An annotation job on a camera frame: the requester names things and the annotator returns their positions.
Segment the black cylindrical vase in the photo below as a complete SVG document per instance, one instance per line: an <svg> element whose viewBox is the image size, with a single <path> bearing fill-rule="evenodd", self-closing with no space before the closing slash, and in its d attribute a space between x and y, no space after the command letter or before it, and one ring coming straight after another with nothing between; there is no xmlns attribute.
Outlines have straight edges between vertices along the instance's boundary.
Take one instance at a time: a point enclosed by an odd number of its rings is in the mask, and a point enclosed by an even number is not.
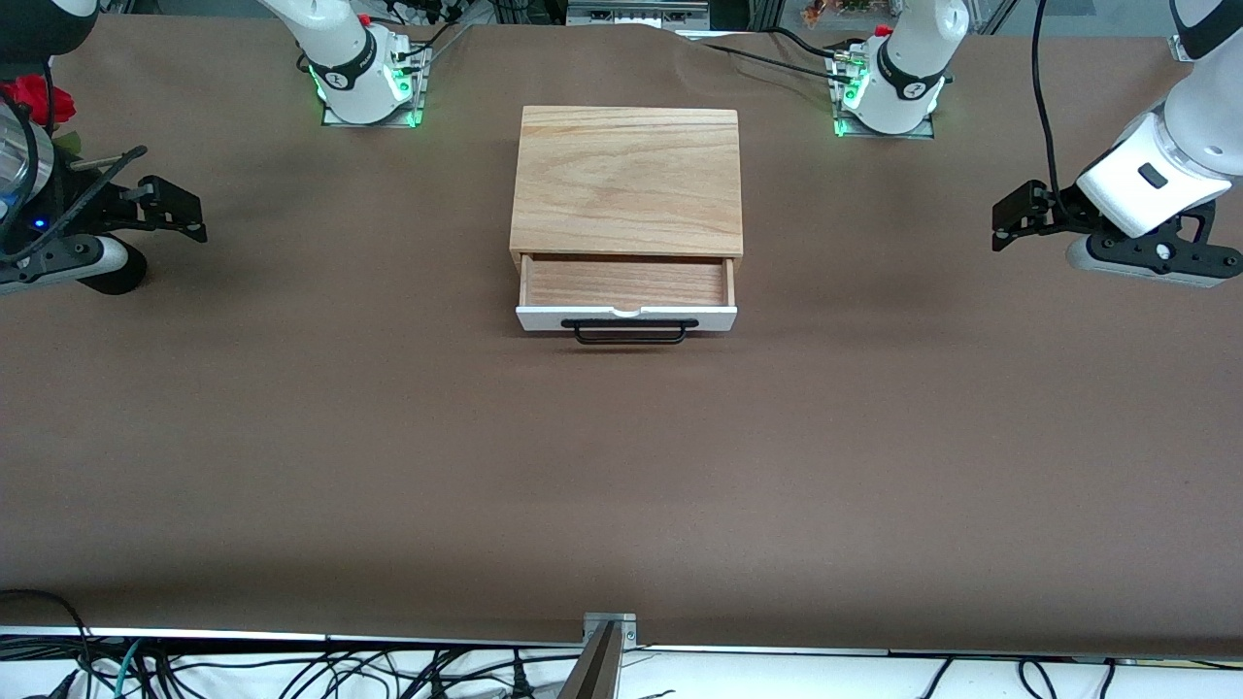
<svg viewBox="0 0 1243 699"><path fill-rule="evenodd" d="M87 269L89 275L77 282L103 295L126 295L135 290L145 279L145 256L121 239L99 236L98 240L102 255Z"/></svg>

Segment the orange background item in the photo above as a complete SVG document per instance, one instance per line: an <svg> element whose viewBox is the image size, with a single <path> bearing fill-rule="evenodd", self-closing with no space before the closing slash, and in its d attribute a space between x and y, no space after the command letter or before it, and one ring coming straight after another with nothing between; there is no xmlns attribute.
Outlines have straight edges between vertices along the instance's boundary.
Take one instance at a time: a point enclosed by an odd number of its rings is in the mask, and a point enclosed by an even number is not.
<svg viewBox="0 0 1243 699"><path fill-rule="evenodd" d="M823 21L837 21L842 17L861 17L871 12L873 0L805 0L799 16L808 29L814 29Z"/></svg>

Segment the aluminium table edge rail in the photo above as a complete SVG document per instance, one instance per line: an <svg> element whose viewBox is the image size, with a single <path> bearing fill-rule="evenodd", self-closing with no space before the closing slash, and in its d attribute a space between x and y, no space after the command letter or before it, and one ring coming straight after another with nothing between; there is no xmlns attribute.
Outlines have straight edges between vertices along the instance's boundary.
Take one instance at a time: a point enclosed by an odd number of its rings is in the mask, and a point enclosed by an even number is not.
<svg viewBox="0 0 1243 699"><path fill-rule="evenodd" d="M1137 654L1137 653L1089 653L1088 650L994 650L994 649L915 649L915 648L815 648L782 646L659 646L641 641L634 650L645 653L720 653L720 654L763 654L763 655L953 655L955 659L972 660L1009 660L1039 659L1083 660L1112 659L1122 664L1140 662L1181 662L1199 668L1239 669L1243 668L1243 655L1204 655L1204 654ZM444 638L418 638L367 634L316 634L295 632L262 631L195 631L195 629L143 629L123 627L87 627L85 631L71 626L0 626L0 643L12 642L15 646L66 646L70 650L92 648L114 648L123 641L139 641L143 646L157 646L174 650L204 650L204 653L260 653L261 650L328 650L387 648L389 650L428 650L428 649L530 649L530 650L580 650L583 641L444 641Z"/></svg>

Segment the brown table cover sheet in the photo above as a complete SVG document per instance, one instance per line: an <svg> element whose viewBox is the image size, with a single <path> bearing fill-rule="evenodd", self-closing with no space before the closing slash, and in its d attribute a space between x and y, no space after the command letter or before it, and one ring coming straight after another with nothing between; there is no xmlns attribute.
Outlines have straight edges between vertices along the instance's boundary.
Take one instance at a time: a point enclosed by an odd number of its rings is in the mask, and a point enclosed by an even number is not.
<svg viewBox="0 0 1243 699"><path fill-rule="evenodd" d="M423 126L319 126L282 22L101 17L53 80L210 240L0 297L0 588L96 627L645 646L1243 654L1243 279L989 248L1040 177L1028 41L932 141L644 26L476 26ZM528 104L732 108L727 335L517 323Z"/></svg>

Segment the dark metal post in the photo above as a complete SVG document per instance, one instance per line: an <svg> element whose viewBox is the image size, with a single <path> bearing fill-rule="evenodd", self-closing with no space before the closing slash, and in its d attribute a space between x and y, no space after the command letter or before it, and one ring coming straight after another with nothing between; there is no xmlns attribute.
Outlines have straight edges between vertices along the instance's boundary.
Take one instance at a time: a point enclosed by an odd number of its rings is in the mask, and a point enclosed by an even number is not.
<svg viewBox="0 0 1243 699"><path fill-rule="evenodd" d="M598 619L556 699L617 699L625 641L622 619Z"/></svg>

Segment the grey electronics box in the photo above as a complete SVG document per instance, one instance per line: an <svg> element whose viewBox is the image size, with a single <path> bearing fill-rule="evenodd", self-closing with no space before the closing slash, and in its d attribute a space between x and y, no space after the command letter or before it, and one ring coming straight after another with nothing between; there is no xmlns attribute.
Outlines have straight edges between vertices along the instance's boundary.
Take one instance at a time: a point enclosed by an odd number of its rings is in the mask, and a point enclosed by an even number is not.
<svg viewBox="0 0 1243 699"><path fill-rule="evenodd" d="M567 0L566 25L638 22L656 29L709 31L709 0Z"/></svg>

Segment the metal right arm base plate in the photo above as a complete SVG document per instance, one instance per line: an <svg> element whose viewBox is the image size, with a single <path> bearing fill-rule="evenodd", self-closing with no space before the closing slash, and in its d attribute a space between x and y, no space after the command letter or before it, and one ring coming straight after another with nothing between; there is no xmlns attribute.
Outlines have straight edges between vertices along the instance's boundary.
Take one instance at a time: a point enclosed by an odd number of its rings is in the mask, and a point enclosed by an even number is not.
<svg viewBox="0 0 1243 699"><path fill-rule="evenodd" d="M431 73L431 49L388 51L354 80L351 91L329 85L314 68L322 116L338 128L416 128L423 123Z"/></svg>

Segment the grey metal clamp bracket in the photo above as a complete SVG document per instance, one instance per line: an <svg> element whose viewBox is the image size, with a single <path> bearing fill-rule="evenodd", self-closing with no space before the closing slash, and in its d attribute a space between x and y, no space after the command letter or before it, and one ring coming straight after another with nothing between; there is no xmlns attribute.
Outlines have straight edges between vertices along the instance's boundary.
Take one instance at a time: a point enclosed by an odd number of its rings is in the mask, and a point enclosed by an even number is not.
<svg viewBox="0 0 1243 699"><path fill-rule="evenodd" d="M595 614L588 612L583 616L583 646L590 641L595 629L610 622L615 622L622 629L622 650L634 650L639 647L636 614L600 614L599 612Z"/></svg>

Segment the white-fronted drawer with black handle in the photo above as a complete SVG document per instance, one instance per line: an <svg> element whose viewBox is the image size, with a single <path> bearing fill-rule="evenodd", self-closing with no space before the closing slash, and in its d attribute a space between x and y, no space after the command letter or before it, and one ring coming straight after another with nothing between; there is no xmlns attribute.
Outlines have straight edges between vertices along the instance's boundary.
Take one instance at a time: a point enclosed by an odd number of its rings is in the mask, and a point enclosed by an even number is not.
<svg viewBox="0 0 1243 699"><path fill-rule="evenodd" d="M732 330L733 257L528 255L516 313L532 333L585 346L672 346Z"/></svg>

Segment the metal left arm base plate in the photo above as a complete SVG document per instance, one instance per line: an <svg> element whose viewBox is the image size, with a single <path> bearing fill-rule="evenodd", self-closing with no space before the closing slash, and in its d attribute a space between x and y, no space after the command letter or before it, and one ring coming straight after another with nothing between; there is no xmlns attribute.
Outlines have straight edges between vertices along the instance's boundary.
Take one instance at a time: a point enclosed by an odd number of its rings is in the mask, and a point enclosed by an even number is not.
<svg viewBox="0 0 1243 699"><path fill-rule="evenodd" d="M856 104L869 83L864 53L835 51L832 57L824 60L824 67L830 75L827 83L829 83L829 95L833 102L833 129L837 137L869 139L932 139L935 137L932 114L924 114L924 119L914 129L897 134L875 131L861 122L861 116L856 114L851 107Z"/></svg>

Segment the light wooden drawer cabinet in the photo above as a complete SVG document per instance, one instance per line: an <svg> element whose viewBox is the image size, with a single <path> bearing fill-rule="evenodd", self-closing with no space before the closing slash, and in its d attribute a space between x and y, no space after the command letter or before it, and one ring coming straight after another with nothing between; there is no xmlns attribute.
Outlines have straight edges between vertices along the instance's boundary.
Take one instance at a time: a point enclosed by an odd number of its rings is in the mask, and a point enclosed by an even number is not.
<svg viewBox="0 0 1243 699"><path fill-rule="evenodd" d="M742 257L738 114L525 106L512 203L515 262L536 255Z"/></svg>

